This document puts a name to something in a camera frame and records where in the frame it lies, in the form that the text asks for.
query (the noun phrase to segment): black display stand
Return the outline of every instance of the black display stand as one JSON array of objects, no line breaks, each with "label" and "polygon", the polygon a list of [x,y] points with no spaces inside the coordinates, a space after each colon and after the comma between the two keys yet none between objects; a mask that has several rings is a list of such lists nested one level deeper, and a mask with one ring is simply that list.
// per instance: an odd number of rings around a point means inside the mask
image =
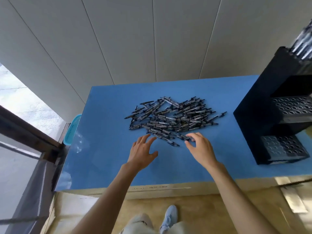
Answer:
[{"label": "black display stand", "polygon": [[280,47],[234,111],[257,164],[309,157],[295,134],[312,125],[311,93],[311,61]]}]

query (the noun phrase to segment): forearm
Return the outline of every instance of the forearm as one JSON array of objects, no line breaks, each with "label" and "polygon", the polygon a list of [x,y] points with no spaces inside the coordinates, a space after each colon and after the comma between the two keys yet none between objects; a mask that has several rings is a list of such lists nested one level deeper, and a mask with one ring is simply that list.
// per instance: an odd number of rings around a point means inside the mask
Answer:
[{"label": "forearm", "polygon": [[126,163],[72,234],[111,234],[127,190],[138,170]]},{"label": "forearm", "polygon": [[277,234],[277,230],[260,213],[237,186],[224,165],[209,170],[228,213],[239,234]]}]

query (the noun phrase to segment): table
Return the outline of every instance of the table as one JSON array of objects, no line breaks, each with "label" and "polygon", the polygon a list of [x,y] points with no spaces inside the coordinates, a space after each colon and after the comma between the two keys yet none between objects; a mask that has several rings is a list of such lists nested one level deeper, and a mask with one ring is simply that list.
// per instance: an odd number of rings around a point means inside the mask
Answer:
[{"label": "table", "polygon": [[[233,112],[257,78],[251,75],[92,87],[55,191],[101,194],[127,162],[132,143],[146,133],[145,129],[128,130],[131,119],[124,117],[139,103],[161,96],[171,96],[177,102],[197,96],[217,113],[228,111],[216,120],[218,126],[199,131],[211,141],[218,161],[246,190],[276,185],[273,177],[312,174],[311,158],[291,164],[256,164]],[[312,154],[312,140],[306,133],[300,132],[297,137]],[[195,161],[184,142],[178,138],[175,142],[180,147],[161,139],[152,144],[151,152],[158,150],[158,157],[135,177],[128,191],[130,198],[217,192],[212,177]]]}]

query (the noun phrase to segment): bundle of pens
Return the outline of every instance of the bundle of pens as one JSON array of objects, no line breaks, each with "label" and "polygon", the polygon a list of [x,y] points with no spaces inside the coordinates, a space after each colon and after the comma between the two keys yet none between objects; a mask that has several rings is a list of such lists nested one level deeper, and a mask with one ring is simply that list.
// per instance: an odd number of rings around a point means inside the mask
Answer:
[{"label": "bundle of pens", "polygon": [[312,58],[312,20],[303,28],[289,52],[295,54],[301,60],[310,60]]},{"label": "bundle of pens", "polygon": [[[179,146],[171,141],[175,137],[181,140],[189,140],[190,138],[182,135],[180,132],[197,130],[206,126],[218,125],[213,122],[217,117],[223,117],[227,112],[208,118],[215,113],[211,108],[206,108],[205,99],[193,97],[182,103],[173,101],[170,97],[161,97],[156,101],[148,101],[140,103],[143,107],[135,107],[135,110],[130,116],[131,118],[129,130],[145,128],[147,133],[167,141],[172,146]],[[164,103],[169,103],[170,106],[159,111]],[[167,114],[173,113],[173,116],[168,117]]]}]

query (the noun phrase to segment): shoe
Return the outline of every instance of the shoe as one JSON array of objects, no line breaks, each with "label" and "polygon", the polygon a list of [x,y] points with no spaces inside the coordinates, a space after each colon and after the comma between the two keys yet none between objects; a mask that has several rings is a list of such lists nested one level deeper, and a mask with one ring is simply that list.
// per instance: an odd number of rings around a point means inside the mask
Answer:
[{"label": "shoe", "polygon": [[163,234],[176,223],[177,223],[177,207],[175,205],[171,205],[166,211],[165,218],[159,229],[159,233]]}]

